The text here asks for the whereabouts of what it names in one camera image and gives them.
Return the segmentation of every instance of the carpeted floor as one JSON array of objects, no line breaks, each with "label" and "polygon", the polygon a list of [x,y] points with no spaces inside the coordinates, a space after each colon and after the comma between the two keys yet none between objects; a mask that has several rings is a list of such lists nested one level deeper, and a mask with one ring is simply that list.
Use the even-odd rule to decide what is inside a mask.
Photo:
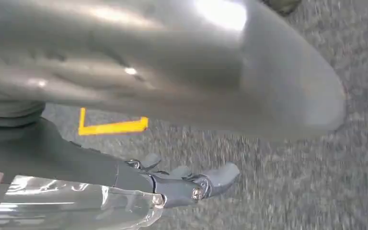
[{"label": "carpeted floor", "polygon": [[[315,140],[268,143],[150,121],[142,134],[78,137],[79,109],[49,105],[63,136],[121,157],[162,155],[162,169],[195,171],[235,162],[239,183],[226,196],[167,210],[151,230],[368,229],[368,0],[303,0],[287,20],[332,64],[348,91],[348,118]],[[90,112],[92,123],[125,119]]]}]

